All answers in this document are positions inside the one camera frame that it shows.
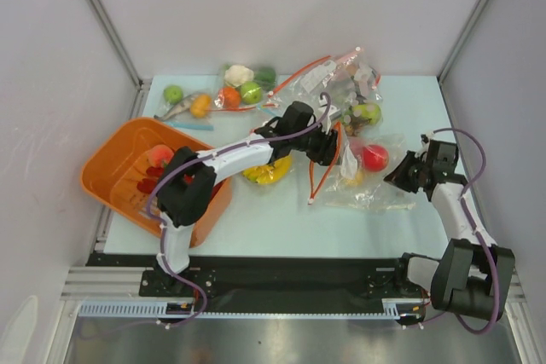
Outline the red apple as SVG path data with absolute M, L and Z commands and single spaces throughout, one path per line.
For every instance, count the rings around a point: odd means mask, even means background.
M 371 144 L 362 148 L 362 164 L 365 170 L 379 172 L 389 163 L 389 152 L 381 145 Z

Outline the zip bag with orange seal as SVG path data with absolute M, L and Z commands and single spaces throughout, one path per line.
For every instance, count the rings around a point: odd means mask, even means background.
M 384 181 L 405 155 L 404 135 L 348 136 L 341 124 L 334 130 L 340 133 L 334 162 L 329 166 L 308 165 L 308 205 L 372 212 L 415 207 L 414 199 Z

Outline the peach apple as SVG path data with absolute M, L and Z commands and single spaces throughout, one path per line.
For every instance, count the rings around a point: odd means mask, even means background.
M 154 168 L 165 168 L 172 160 L 174 151 L 164 144 L 151 147 L 147 151 L 147 160 Z

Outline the red plastic lobster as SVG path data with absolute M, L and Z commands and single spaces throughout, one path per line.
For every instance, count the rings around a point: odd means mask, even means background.
M 151 194 L 164 173 L 165 169 L 162 167 L 149 166 L 144 172 L 144 177 L 136 183 L 137 191 L 142 194 Z

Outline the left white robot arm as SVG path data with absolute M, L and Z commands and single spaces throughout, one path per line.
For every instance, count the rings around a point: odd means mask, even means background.
M 315 164 L 333 165 L 340 132 L 330 128 L 339 112 L 330 95 L 320 95 L 315 111 L 302 101 L 291 103 L 281 117 L 274 117 L 249 136 L 206 151 L 178 149 L 148 196 L 146 212 L 160 223 L 157 263 L 163 269 L 158 286 L 170 296 L 188 285 L 189 245 L 195 224 L 205 216 L 212 191 L 221 182 L 252 167 L 273 165 L 293 151 Z

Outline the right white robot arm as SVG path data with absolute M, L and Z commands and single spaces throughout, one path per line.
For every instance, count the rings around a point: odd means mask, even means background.
M 405 268 L 393 276 L 394 288 L 404 297 L 423 289 L 435 309 L 491 325 L 503 314 L 514 253 L 499 246 L 483 226 L 468 180 L 456 172 L 458 146 L 431 136 L 422 136 L 421 144 L 421 150 L 407 152 L 384 180 L 406 193 L 423 192 L 439 214 L 449 243 L 440 259 L 404 254 Z

